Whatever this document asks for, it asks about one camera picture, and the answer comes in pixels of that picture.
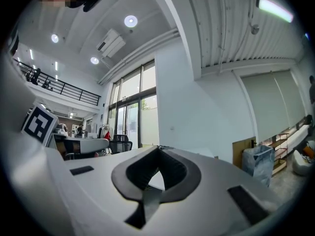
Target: corrugated metal ceiling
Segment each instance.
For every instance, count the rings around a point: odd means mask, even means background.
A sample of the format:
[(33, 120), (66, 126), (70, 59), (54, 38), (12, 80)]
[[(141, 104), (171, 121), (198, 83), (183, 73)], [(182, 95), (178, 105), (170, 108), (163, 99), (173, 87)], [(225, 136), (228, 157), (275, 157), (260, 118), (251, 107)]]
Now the corrugated metal ceiling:
[(303, 50), (302, 33), (297, 23), (294, 20), (288, 23), (260, 10), (255, 6), (256, 0), (253, 0), (252, 25), (258, 24), (260, 30), (252, 35), (248, 26), (249, 1), (190, 0), (199, 29), (202, 67), (220, 63), (221, 57), (223, 63), (247, 59), (294, 59)]

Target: black office chair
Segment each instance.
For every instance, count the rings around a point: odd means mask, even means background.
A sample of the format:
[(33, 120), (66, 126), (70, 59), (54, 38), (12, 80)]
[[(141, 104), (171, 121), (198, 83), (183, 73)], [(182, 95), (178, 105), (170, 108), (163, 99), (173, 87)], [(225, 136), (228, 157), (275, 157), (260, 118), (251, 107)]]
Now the black office chair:
[(128, 142), (129, 138), (127, 135), (114, 135), (113, 141)]
[(112, 154), (118, 154), (132, 149), (131, 141), (110, 141), (109, 147), (112, 150)]

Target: glass door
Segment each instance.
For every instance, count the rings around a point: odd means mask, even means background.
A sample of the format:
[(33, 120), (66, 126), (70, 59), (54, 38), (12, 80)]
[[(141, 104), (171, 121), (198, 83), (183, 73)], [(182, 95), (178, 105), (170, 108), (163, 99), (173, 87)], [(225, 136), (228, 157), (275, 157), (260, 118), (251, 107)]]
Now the glass door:
[(118, 109), (118, 117), (117, 117), (117, 135), (124, 135), (125, 131), (125, 113), (126, 107), (121, 107)]
[(132, 142), (132, 149), (138, 148), (138, 103), (126, 107), (126, 134)]
[(118, 109), (118, 135), (127, 135), (132, 142), (132, 149), (138, 148), (138, 102), (122, 106)]

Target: black rectangular slot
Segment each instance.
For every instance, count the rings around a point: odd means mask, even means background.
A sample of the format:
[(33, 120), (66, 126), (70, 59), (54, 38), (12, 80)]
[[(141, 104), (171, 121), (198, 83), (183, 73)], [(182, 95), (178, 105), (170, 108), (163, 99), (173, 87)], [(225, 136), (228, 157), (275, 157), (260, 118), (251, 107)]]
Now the black rectangular slot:
[(235, 186), (229, 188), (227, 191), (252, 225), (268, 216), (268, 212), (265, 211), (243, 187)]
[(92, 170), (94, 170), (93, 167), (91, 167), (91, 166), (84, 166), (84, 167), (72, 169), (72, 170), (70, 170), (70, 172), (72, 173), (72, 175), (75, 176), (75, 175), (83, 174), (83, 173), (86, 173), (86, 172), (89, 172), (89, 171), (92, 171)]

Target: concrete floor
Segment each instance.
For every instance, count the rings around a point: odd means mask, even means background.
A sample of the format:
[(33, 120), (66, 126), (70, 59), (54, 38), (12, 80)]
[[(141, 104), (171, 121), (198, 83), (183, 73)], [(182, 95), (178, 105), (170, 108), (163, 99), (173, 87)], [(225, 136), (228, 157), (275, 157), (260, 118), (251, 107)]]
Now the concrete floor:
[(299, 176), (293, 172), (292, 156), (291, 154), (288, 157), (287, 167), (272, 177), (269, 186), (281, 198), (283, 203), (294, 197), (306, 179), (306, 177)]

